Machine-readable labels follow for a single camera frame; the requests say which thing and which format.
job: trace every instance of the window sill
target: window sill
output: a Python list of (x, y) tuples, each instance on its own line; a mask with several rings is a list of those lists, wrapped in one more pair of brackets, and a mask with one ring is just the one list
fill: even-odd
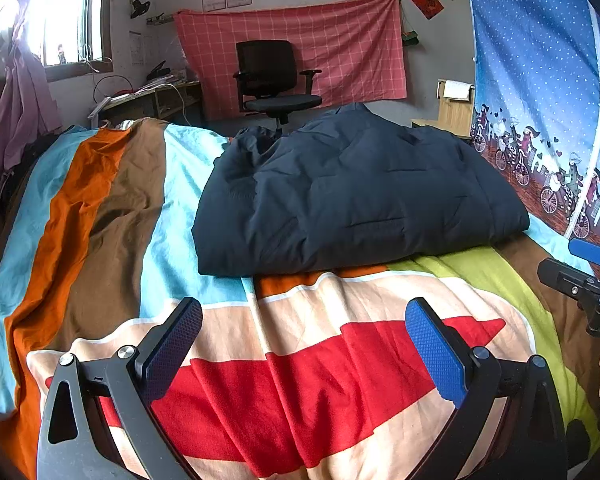
[[(91, 66), (98, 70), (99, 73), (113, 72), (113, 66), (110, 62), (92, 61)], [(93, 71), (86, 63), (67, 63), (64, 65), (54, 65), (45, 67), (46, 80), (49, 83), (61, 81), (62, 79), (71, 79), (81, 75), (87, 75)], [(4, 90), (5, 80), (0, 80), (0, 96)]]

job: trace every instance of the light blue stripe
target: light blue stripe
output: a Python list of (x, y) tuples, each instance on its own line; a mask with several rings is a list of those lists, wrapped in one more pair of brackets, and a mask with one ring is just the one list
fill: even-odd
[(22, 302), (38, 242), (49, 220), (51, 199), (61, 188), (78, 146), (96, 130), (74, 128), (63, 134), (40, 157), (22, 197), (0, 262), (0, 414), (14, 410), (16, 381), (11, 371), (4, 319)]
[(247, 301), (250, 278), (216, 278), (198, 273), (191, 227), (214, 160), (225, 137), (201, 128), (170, 124), (164, 131), (164, 205), (142, 261), (140, 317), (156, 317), (165, 300), (191, 296), (202, 305)]
[(559, 262), (570, 265), (591, 276), (594, 275), (593, 269), (587, 260), (573, 256), (573, 254), (569, 252), (569, 241), (567, 238), (559, 235), (541, 219), (536, 218), (531, 213), (529, 213), (529, 220), (529, 229), (525, 231), (525, 235), (531, 238)]

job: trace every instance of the red stripe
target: red stripe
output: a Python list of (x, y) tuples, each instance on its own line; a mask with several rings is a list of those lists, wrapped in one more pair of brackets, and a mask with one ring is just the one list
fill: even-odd
[[(486, 345), (501, 319), (446, 319), (469, 346)], [(259, 477), (317, 466), (433, 389), (401, 321), (350, 323), (331, 337), (266, 361), (194, 359), (155, 415), (184, 455), (246, 462)], [(110, 399), (107, 421), (120, 427)]]

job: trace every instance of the chair seat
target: chair seat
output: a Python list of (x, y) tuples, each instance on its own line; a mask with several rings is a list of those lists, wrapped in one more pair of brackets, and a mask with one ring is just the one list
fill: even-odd
[(321, 104), (322, 98), (319, 95), (294, 94), (245, 101), (244, 107), (252, 112), (288, 114), (298, 110), (315, 108)]

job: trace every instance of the orange stripe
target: orange stripe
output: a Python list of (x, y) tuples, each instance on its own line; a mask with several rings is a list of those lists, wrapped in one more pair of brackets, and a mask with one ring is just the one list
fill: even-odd
[[(347, 267), (346, 269), (338, 269), (334, 272), (341, 278), (358, 278), (360, 276), (376, 274), (377, 272), (384, 272), (385, 270), (389, 270), (386, 265), (376, 265)], [(327, 271), (281, 274), (279, 276), (257, 276), (254, 280), (256, 297), (266, 298), (268, 296), (275, 296), (276, 294), (283, 294), (298, 285), (313, 285), (324, 272)]]
[(69, 290), (87, 255), (89, 234), (125, 150), (131, 130), (101, 129), (78, 147), (33, 260), (22, 303), (4, 320), (18, 411), (0, 423), (0, 443), (28, 478), (36, 477), (40, 391), (27, 353), (44, 348), (58, 331)]

